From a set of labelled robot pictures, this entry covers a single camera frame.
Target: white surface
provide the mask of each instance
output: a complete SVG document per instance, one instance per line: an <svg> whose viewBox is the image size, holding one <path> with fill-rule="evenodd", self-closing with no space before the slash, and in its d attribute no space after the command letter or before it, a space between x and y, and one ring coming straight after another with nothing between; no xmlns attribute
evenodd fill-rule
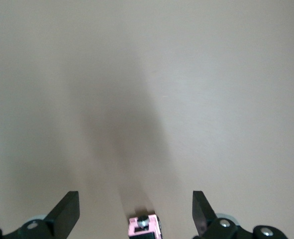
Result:
<svg viewBox="0 0 294 239"><path fill-rule="evenodd" d="M71 239L190 239L193 190L294 239L294 1L0 1L0 227L69 190Z"/></svg>

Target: screw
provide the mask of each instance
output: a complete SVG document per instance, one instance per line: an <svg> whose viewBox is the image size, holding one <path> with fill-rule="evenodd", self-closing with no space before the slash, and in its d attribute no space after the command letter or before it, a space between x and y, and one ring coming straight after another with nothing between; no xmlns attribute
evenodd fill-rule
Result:
<svg viewBox="0 0 294 239"><path fill-rule="evenodd" d="M140 216L137 219L137 224L141 228L144 228L144 227L148 226L149 222L150 222L150 220L149 220L149 217L147 215Z"/></svg>
<svg viewBox="0 0 294 239"><path fill-rule="evenodd" d="M228 228L231 224L229 223L229 221L228 220L226 220L226 219L222 219L221 221L220 221L220 224L221 224L221 226L223 226L223 227L225 227L225 228Z"/></svg>
<svg viewBox="0 0 294 239"><path fill-rule="evenodd" d="M261 232L268 237L274 235L274 233L269 228L261 228Z"/></svg>
<svg viewBox="0 0 294 239"><path fill-rule="evenodd" d="M37 227L38 226L38 224L35 222L35 221L33 221L31 224L29 224L28 226L27 226L27 229L33 229L33 228L35 228L35 227Z"/></svg>

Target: small metal screw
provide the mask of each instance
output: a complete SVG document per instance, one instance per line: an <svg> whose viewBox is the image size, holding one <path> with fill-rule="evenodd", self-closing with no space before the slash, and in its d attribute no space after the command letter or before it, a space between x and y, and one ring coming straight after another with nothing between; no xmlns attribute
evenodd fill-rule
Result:
<svg viewBox="0 0 294 239"><path fill-rule="evenodd" d="M35 222L35 221L33 221L31 224L29 224L28 226L27 226L27 229L33 229L33 228L35 228L35 227L37 227L38 226L38 224Z"/></svg>
<svg viewBox="0 0 294 239"><path fill-rule="evenodd" d="M150 219L147 215L138 217L137 224L139 227L144 228L149 225Z"/></svg>
<svg viewBox="0 0 294 239"><path fill-rule="evenodd" d="M226 219L222 219L221 221L220 221L220 224L221 224L221 226L223 226L223 227L225 227L225 228L228 228L231 224L229 223L229 221L228 220L226 220Z"/></svg>
<svg viewBox="0 0 294 239"><path fill-rule="evenodd" d="M268 237L271 237L272 235L274 235L271 229L269 228L261 228L261 232Z"/></svg>

